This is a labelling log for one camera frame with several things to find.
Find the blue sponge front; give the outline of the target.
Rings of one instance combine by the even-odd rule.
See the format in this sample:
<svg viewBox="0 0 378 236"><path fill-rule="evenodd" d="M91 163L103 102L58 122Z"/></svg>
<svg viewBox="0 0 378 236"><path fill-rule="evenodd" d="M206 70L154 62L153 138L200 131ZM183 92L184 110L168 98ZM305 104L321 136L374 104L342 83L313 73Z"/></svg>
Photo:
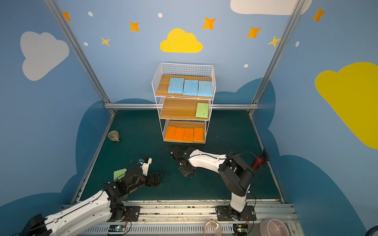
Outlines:
<svg viewBox="0 0 378 236"><path fill-rule="evenodd" d="M198 80L185 80L183 95L198 96Z"/></svg>

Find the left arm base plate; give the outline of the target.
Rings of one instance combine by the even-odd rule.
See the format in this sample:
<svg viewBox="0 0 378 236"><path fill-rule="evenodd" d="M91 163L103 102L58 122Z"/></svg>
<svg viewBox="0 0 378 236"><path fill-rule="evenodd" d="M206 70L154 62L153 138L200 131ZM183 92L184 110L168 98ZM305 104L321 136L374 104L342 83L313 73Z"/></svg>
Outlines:
<svg viewBox="0 0 378 236"><path fill-rule="evenodd" d="M119 221L121 222L126 222L126 221L131 221L131 222L137 222L140 214L140 206L125 206L121 218Z"/></svg>

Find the orange sponge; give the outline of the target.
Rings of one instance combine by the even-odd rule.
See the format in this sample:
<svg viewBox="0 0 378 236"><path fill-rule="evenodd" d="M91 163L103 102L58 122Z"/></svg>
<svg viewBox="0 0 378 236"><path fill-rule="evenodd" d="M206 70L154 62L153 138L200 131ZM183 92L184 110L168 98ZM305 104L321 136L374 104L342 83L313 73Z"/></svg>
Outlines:
<svg viewBox="0 0 378 236"><path fill-rule="evenodd" d="M175 127L174 141L181 142L184 140L185 128Z"/></svg>
<svg viewBox="0 0 378 236"><path fill-rule="evenodd" d="M164 139L166 141L173 141L175 137L175 131L176 131L176 127L168 126L165 131Z"/></svg>
<svg viewBox="0 0 378 236"><path fill-rule="evenodd" d="M194 135L193 135L193 142L194 143L204 143L204 128L195 127L194 128Z"/></svg>
<svg viewBox="0 0 378 236"><path fill-rule="evenodd" d="M194 128L185 128L184 142L192 143L194 141Z"/></svg>

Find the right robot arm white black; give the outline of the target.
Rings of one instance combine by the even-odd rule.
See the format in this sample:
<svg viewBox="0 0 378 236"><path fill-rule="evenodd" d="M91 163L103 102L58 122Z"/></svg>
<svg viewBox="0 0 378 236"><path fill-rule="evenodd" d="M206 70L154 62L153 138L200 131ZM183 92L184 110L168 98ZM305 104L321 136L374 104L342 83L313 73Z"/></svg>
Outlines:
<svg viewBox="0 0 378 236"><path fill-rule="evenodd" d="M230 208L237 213L246 208L254 171L240 155L233 152L228 155L212 154L194 147L189 147L185 151L175 147L170 154L179 163L178 169L184 177L194 176L197 168L218 173L231 191Z"/></svg>

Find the blue sponge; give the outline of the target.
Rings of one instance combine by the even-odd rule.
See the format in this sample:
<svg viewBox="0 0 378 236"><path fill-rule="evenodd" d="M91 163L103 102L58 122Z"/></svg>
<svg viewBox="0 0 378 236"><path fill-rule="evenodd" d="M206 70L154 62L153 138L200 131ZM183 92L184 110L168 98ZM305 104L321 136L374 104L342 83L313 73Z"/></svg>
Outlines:
<svg viewBox="0 0 378 236"><path fill-rule="evenodd" d="M198 96L198 80L185 80L183 95Z"/></svg>
<svg viewBox="0 0 378 236"><path fill-rule="evenodd" d="M200 97L213 97L212 81L199 81L197 95Z"/></svg>
<svg viewBox="0 0 378 236"><path fill-rule="evenodd" d="M182 94L184 89L184 78L170 78L168 93L169 94Z"/></svg>

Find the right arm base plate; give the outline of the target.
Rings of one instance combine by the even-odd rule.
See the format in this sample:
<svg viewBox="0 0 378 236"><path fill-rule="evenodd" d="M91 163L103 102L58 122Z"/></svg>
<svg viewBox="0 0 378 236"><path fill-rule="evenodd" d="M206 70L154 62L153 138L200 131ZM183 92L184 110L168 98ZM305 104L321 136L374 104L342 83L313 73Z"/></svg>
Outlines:
<svg viewBox="0 0 378 236"><path fill-rule="evenodd" d="M218 221L256 221L257 216L253 206L246 205L241 212L231 206L216 206Z"/></svg>

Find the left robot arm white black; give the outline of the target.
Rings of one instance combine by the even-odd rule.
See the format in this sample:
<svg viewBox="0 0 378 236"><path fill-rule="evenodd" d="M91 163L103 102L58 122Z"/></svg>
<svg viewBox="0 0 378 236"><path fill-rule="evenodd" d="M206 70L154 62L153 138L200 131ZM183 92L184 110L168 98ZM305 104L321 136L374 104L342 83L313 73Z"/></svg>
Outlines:
<svg viewBox="0 0 378 236"><path fill-rule="evenodd" d="M123 201L144 186L158 186L163 177L162 172L133 167L103 190L70 208L46 217L41 214L32 217L18 235L76 236L110 219L121 220L125 214Z"/></svg>

